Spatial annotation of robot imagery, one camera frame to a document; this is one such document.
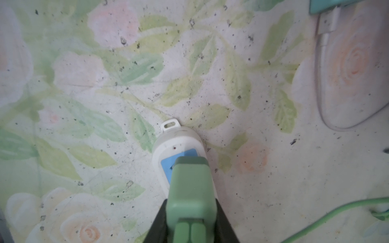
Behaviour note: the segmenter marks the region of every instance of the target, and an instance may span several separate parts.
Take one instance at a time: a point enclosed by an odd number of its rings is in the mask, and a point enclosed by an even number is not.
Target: teal device
[[[319,14],[337,5],[346,6],[362,0],[311,0],[309,13]]]

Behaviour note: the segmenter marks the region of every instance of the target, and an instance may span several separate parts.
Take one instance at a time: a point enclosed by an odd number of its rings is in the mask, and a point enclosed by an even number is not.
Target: white cable
[[[318,34],[320,35],[319,39],[317,40],[316,49],[315,49],[315,76],[316,76],[316,90],[317,90],[317,106],[319,108],[320,117],[323,121],[323,123],[329,128],[334,131],[350,131],[354,129],[356,126],[364,123],[380,111],[382,111],[384,108],[386,108],[389,105],[389,102],[386,103],[382,108],[378,109],[376,112],[368,116],[366,119],[362,120],[361,122],[358,122],[357,124],[353,126],[349,126],[346,128],[340,128],[335,125],[333,125],[329,119],[327,118],[327,112],[325,109],[326,105],[326,94],[325,89],[327,86],[327,78],[326,78],[326,46],[328,44],[329,40],[329,34],[336,29],[337,21],[340,14],[340,7],[337,6],[333,8],[332,10],[329,10],[327,12],[324,12],[320,14],[320,20],[319,20],[319,28],[318,28]]]

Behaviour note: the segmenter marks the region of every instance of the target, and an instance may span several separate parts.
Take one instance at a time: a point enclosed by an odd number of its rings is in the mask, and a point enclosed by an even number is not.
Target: green cord
[[[290,236],[289,238],[285,239],[281,243],[291,243],[295,240],[303,237],[304,235],[308,234],[309,232],[313,231],[317,227],[321,226],[322,224],[326,223],[331,218],[335,217],[336,215],[340,214],[343,211],[360,207],[360,206],[368,206],[373,204],[381,204],[381,203],[389,203],[389,197],[387,198],[373,198],[373,199],[366,199],[366,200],[360,200],[355,201],[351,203],[344,204],[340,207],[337,207],[336,209],[332,210],[331,212],[327,213],[323,217],[321,217],[318,221],[314,222],[313,224],[309,225],[308,227],[302,229],[301,231],[297,232],[296,234]]]

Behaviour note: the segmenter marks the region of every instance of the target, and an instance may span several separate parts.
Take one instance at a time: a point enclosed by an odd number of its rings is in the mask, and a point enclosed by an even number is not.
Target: floral tablecloth
[[[0,2],[0,208],[15,242],[142,242],[165,196],[151,166],[175,117],[207,150],[241,242],[280,242],[388,195],[388,110],[334,132],[316,105],[308,0]],[[388,101],[389,2],[342,10],[329,116]],[[387,242],[367,208],[300,242]]]

